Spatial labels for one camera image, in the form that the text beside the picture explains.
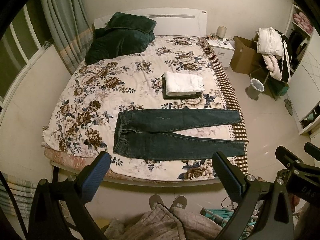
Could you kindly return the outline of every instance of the dark pants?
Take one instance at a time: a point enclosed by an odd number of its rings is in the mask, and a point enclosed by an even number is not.
[[[241,122],[238,111],[220,109],[146,109],[118,115],[113,151],[155,161],[211,159],[244,155],[244,140],[230,141],[173,133],[197,127]]]

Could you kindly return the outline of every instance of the window frame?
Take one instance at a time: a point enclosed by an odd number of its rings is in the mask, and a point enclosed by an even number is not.
[[[27,25],[28,25],[28,29],[30,31],[30,34],[31,34],[31,36],[33,38],[33,41],[34,41],[36,47],[38,48],[38,51],[31,57],[31,59],[27,58],[26,54],[24,53],[24,51],[23,51],[23,49],[22,49],[22,47],[20,45],[20,42],[18,40],[18,37],[17,37],[17,35],[15,33],[15,30],[14,30],[14,27],[13,27],[13,24],[11,22],[10,25],[9,25],[11,34],[13,36],[14,42],[17,45],[18,50],[19,50],[21,56],[23,57],[26,65],[24,67],[22,67],[22,69],[20,70],[19,74],[15,77],[15,79],[12,82],[10,88],[8,89],[5,97],[2,98],[0,96],[0,107],[2,108],[2,110],[0,111],[0,125],[2,123],[4,114],[5,114],[8,106],[9,106],[9,103],[10,103],[15,91],[17,90],[19,84],[21,83],[23,78],[26,76],[28,71],[31,69],[31,67],[34,65],[34,63],[39,59],[39,57],[41,57],[41,55],[45,51],[44,46],[41,46],[41,44],[40,44],[40,42],[39,42],[39,40],[37,38],[37,35],[35,33],[35,30],[33,29],[33,26],[32,26],[32,23],[31,23],[31,20],[30,20],[30,17],[29,17],[29,13],[28,13],[28,9],[27,9],[27,5],[26,4],[23,6],[23,13],[24,13],[24,17],[26,19]]]

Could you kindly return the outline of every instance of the dark green pillow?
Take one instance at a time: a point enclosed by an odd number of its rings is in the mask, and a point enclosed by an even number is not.
[[[106,34],[105,27],[104,28],[95,29],[94,32],[93,32],[93,40],[96,40],[96,39],[104,36],[105,34]]]
[[[92,42],[85,62],[91,65],[106,58],[144,52],[154,39],[153,31],[144,34],[137,30],[116,29]]]
[[[110,31],[117,28],[125,28],[130,30],[141,31],[148,34],[156,26],[156,21],[147,17],[116,12],[108,22],[105,30]]]

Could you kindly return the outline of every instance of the metal bolt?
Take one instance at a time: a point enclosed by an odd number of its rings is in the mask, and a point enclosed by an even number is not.
[[[277,182],[278,182],[280,185],[282,185],[282,184],[284,183],[282,179],[277,179]]]
[[[39,184],[40,185],[44,185],[44,184],[46,184],[47,183],[47,180],[46,179],[41,179],[40,181],[39,181]]]
[[[253,175],[249,174],[247,176],[247,179],[248,179],[248,181],[254,181],[256,178]]]
[[[75,181],[76,178],[77,178],[76,175],[70,175],[70,176],[68,177],[68,181],[70,181],[70,182]]]

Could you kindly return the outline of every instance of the white cabinet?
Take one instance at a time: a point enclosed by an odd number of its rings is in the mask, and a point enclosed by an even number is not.
[[[224,45],[218,40],[207,40],[224,68],[228,68],[235,49],[230,43]]]
[[[288,96],[299,121],[304,119],[320,101],[320,92],[304,63],[301,62],[291,77]]]
[[[320,102],[320,36],[314,30],[307,50],[291,77],[287,95],[296,113],[296,122],[299,133],[305,133],[320,123],[318,116],[307,127],[302,127],[300,122]]]

